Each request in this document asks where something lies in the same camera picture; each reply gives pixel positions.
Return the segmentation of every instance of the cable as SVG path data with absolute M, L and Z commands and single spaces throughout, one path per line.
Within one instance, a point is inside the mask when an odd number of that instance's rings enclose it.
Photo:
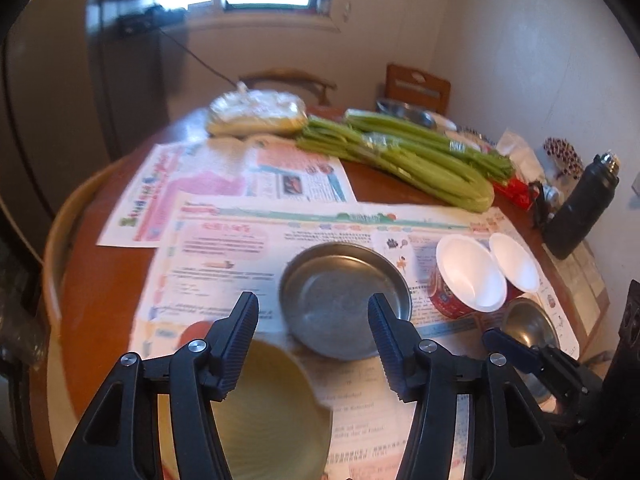
M 207 70 L 209 70 L 212 74 L 217 75 L 219 78 L 224 79 L 225 81 L 227 81 L 231 86 L 233 86 L 233 88 L 236 88 L 238 86 L 238 83 L 236 81 L 233 81 L 232 79 L 228 78 L 226 75 L 221 74 L 220 72 L 218 72 L 217 70 L 215 70 L 214 68 L 210 67 L 208 64 L 206 64 L 203 60 L 201 60 L 198 56 L 196 56 L 191 50 L 189 50 L 187 47 L 185 47 L 182 43 L 180 43 L 180 41 L 176 40 L 171 34 L 167 34 L 164 30 L 162 30 L 162 28 L 158 29 L 160 31 L 161 34 L 164 34 L 166 37 L 168 37 L 171 41 L 173 41 L 177 46 L 179 46 L 181 49 L 183 49 L 185 52 L 187 52 L 191 57 L 193 57 L 193 59 L 195 59 L 198 63 L 200 63 L 204 68 L 206 68 Z
M 4 200 L 2 200 L 2 197 L 0 197 L 0 212 L 4 214 L 6 220 L 9 222 L 9 225 L 14 229 L 15 233 L 18 235 L 18 238 L 20 238 L 20 241 L 25 245 L 25 247 L 27 247 L 31 255 L 36 259 L 36 261 L 39 264 L 42 265 L 42 258 L 36 252 L 36 249 L 34 249 L 33 246 L 29 243 L 27 238 L 24 237 L 24 234 L 18 227 L 18 224 L 15 223 L 14 217 L 11 216 L 11 212 L 9 211 L 9 208 L 4 203 Z

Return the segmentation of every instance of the celery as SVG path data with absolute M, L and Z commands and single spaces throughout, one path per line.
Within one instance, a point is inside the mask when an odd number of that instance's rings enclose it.
M 492 180 L 504 182 L 513 175 L 513 165 L 508 157 L 497 152 L 478 152 L 418 124 L 362 110 L 347 110 L 344 117 L 347 124 L 365 132 L 395 137 L 409 150 L 416 151 L 416 146 L 421 145 L 454 156 Z
M 368 116 L 363 117 L 362 114 L 353 113 L 352 118 L 358 125 L 369 129 L 372 126 L 368 124 L 377 120 L 378 115 L 366 114 Z M 378 139 L 364 135 L 352 125 L 312 116 L 296 143 L 304 150 L 363 162 L 388 171 L 426 193 L 469 211 L 482 212 L 488 209 L 494 200 L 493 187 L 481 173 L 453 152 L 447 151 L 448 139 L 446 142 L 435 142 L 431 136 L 422 138 L 411 127 L 398 134 L 398 130 L 390 126 L 393 118 L 390 122 L 386 116 L 381 117 L 383 120 L 380 124 L 369 130 L 382 130 L 385 133 Z M 433 135 L 445 139 L 439 134 Z

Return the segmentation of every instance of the stainless steel bowl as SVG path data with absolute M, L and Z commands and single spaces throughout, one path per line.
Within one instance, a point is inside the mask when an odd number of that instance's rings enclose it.
M 280 281 L 280 307 L 291 333 L 315 352 L 351 361 L 376 355 L 367 307 L 382 292 L 400 319 L 411 319 L 411 294 L 384 256 L 330 242 L 293 258 Z
M 515 298 L 507 305 L 501 330 L 528 347 L 559 346 L 558 334 L 542 307 L 529 298 Z M 542 403 L 551 393 L 533 374 L 520 373 L 534 399 Z
M 433 120 L 433 117 L 427 108 L 387 98 L 378 99 L 376 101 L 376 106 L 380 113 L 392 115 L 400 119 L 406 119 L 407 121 L 420 124 L 420 126 L 430 128 L 431 130 L 436 129 L 436 121 Z

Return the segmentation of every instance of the yogurt cup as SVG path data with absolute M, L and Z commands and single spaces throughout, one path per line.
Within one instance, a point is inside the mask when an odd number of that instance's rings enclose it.
M 507 281 L 492 254 L 463 235 L 442 237 L 428 288 L 431 303 L 457 319 L 473 312 L 495 312 L 506 301 Z
M 502 233 L 489 238 L 489 248 L 500 271 L 507 278 L 507 301 L 533 294 L 540 288 L 538 267 L 533 257 L 516 240 Z

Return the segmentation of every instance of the plastic bag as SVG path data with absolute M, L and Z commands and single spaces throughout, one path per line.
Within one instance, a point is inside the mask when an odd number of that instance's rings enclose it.
M 545 183 L 545 170 L 542 169 L 536 153 L 531 149 L 526 140 L 511 130 L 505 130 L 495 149 L 511 159 L 516 174 L 523 182 L 535 182 L 539 180 Z
M 290 134 L 307 124 L 305 103 L 297 95 L 275 90 L 248 90 L 221 95 L 209 105 L 206 129 L 213 136 L 255 133 Z

